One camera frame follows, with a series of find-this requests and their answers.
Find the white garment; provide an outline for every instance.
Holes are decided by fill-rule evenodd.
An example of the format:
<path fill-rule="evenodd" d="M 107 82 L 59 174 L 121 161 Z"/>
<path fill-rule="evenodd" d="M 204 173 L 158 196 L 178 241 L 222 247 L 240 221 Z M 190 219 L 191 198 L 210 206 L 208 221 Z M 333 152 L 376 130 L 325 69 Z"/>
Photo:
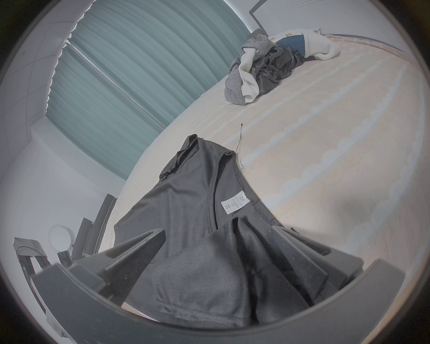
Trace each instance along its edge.
<path fill-rule="evenodd" d="M 245 97 L 245 103 L 251 103 L 260 93 L 257 81 L 249 72 L 257 52 L 254 48 L 243 48 L 245 52 L 240 57 L 239 74 L 242 79 L 242 94 Z"/>
<path fill-rule="evenodd" d="M 329 60 L 339 53 L 339 46 L 329 38 L 321 35 L 319 29 L 294 29 L 284 31 L 269 37 L 272 42 L 277 42 L 288 36 L 303 35 L 304 57 L 314 56 L 317 60 Z"/>

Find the clothing tag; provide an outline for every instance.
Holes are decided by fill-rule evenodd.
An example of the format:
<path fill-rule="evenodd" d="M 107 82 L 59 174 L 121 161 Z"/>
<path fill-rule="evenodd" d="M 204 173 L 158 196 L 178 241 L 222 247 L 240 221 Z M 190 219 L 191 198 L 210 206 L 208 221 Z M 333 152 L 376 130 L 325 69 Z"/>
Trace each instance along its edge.
<path fill-rule="evenodd" d="M 226 201 L 222 201 L 221 205 L 223 206 L 227 214 L 231 214 L 236 210 L 243 208 L 248 203 L 249 203 L 249 199 L 247 199 L 245 196 L 245 193 L 241 191 L 236 196 L 233 196 L 232 198 L 229 198 Z"/>

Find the teal curtain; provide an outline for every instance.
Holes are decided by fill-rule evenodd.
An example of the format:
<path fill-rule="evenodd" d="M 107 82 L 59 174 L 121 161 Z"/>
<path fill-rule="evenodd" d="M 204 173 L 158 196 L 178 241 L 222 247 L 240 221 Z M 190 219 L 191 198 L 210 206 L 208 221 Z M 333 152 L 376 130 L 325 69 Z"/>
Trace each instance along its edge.
<path fill-rule="evenodd" d="M 126 179 L 161 131 L 227 74 L 248 34 L 223 0 L 97 0 L 63 49 L 46 115 Z"/>

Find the curtain pleat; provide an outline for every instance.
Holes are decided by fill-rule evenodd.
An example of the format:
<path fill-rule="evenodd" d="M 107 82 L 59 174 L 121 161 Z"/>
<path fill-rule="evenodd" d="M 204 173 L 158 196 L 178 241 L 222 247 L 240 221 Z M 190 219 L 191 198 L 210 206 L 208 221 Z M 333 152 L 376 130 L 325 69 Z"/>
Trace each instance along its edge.
<path fill-rule="evenodd" d="M 46 115 L 127 178 L 161 130 L 227 74 L 248 34 L 223 0 L 97 0 L 55 68 Z"/>

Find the bed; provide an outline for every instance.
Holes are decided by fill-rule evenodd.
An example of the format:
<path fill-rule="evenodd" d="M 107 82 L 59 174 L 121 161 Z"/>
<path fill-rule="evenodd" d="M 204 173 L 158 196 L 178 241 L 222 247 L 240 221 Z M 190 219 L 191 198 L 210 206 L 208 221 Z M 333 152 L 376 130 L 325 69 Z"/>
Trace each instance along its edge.
<path fill-rule="evenodd" d="M 196 133 L 237 150 L 243 175 L 285 227 L 360 256 L 364 268 L 385 259 L 406 271 L 406 290 L 429 247 L 429 87 L 396 48 L 328 37 L 339 56 L 305 62 L 253 103 L 227 103 L 222 79 L 185 110 L 136 164 L 100 250 Z"/>

